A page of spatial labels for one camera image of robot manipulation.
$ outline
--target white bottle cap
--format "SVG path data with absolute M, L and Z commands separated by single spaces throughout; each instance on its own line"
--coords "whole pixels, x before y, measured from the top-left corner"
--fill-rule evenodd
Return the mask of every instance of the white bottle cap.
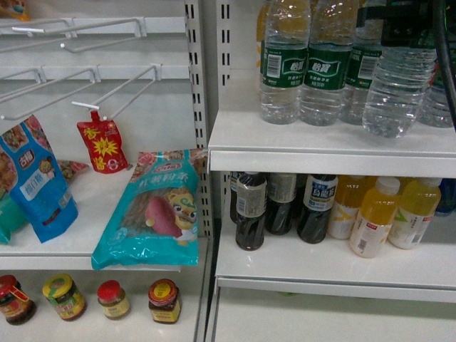
M 417 178 L 417 181 L 427 187 L 438 187 L 442 182 L 442 178 Z
M 399 191 L 400 182 L 395 177 L 379 177 L 375 183 L 375 188 L 385 195 L 396 195 Z

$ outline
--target glass jar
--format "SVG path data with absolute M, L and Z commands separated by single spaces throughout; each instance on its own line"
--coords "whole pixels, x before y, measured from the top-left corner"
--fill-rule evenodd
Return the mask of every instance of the glass jar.
M 26 323 L 36 313 L 36 305 L 22 292 L 15 276 L 0 276 L 0 312 L 13 326 Z
M 64 321 L 81 317 L 87 307 L 86 299 L 68 274 L 50 278 L 43 286 L 43 295 Z
M 125 290 L 116 280 L 108 280 L 97 291 L 98 303 L 103 307 L 105 316 L 112 320 L 121 319 L 130 312 L 130 302 Z
M 149 289 L 149 309 L 154 321 L 173 324 L 179 319 L 182 299 L 179 288 L 169 279 L 157 280 Z

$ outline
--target store shelf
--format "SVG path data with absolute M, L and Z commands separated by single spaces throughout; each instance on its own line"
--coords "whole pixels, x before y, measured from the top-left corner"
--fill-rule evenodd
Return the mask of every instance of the store shelf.
M 456 214 L 435 217 L 421 243 L 402 250 L 388 242 L 373 259 L 355 255 L 347 240 L 326 237 L 307 244 L 291 230 L 266 233 L 264 244 L 246 252 L 235 242 L 229 199 L 217 257 L 217 284 L 304 294 L 456 303 Z
M 456 336 L 454 304 L 220 289 L 206 341 L 441 341 Z
M 37 304 L 35 316 L 22 326 L 7 324 L 0 317 L 2 342 L 12 341 L 203 341 L 207 310 L 207 292 L 211 249 L 207 238 L 199 239 L 198 266 L 183 267 L 181 272 L 146 271 L 69 271 L 88 302 L 87 311 L 76 321 L 62 321 L 41 293 L 42 286 L 55 271 L 11 271 L 22 289 Z M 176 324 L 152 320 L 147 291 L 158 279 L 172 279 L 182 294 L 182 311 Z M 125 289 L 131 312 L 119 321 L 111 321 L 97 302 L 97 288 L 106 280 L 118 280 Z
M 61 236 L 40 243 L 27 224 L 0 245 L 0 269 L 92 269 L 91 257 L 122 195 L 133 169 L 104 175 L 90 169 L 76 175 L 71 192 L 78 218 Z M 109 269 L 126 269 L 109 266 Z M 138 265 L 128 269 L 179 271 L 179 266 Z
M 232 70 L 209 142 L 211 170 L 456 177 L 456 134 L 415 123 L 385 139 L 338 121 L 272 125 L 260 117 L 252 71 Z

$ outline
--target teal snack bag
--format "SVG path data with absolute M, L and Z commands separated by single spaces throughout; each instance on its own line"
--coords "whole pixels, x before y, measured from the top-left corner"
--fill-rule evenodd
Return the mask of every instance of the teal snack bag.
M 92 267 L 197 265 L 195 197 L 206 155 L 201 149 L 141 152 L 92 254 Z
M 1 135 L 0 185 L 26 215 L 40 242 L 64 233 L 78 216 L 68 184 L 33 115 Z

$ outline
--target red jar lid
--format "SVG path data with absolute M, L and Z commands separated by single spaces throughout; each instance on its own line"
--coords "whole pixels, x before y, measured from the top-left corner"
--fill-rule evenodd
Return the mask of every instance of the red jar lid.
M 17 284 L 17 279 L 15 276 L 10 274 L 6 276 L 0 276 L 0 297 L 4 297 L 7 294 L 11 293 L 11 290 Z
M 172 303 L 177 295 L 177 286 L 170 279 L 160 279 L 150 286 L 149 301 L 156 306 Z
M 119 298 L 121 291 L 120 284 L 116 280 L 108 280 L 100 285 L 97 295 L 101 301 L 109 303 Z

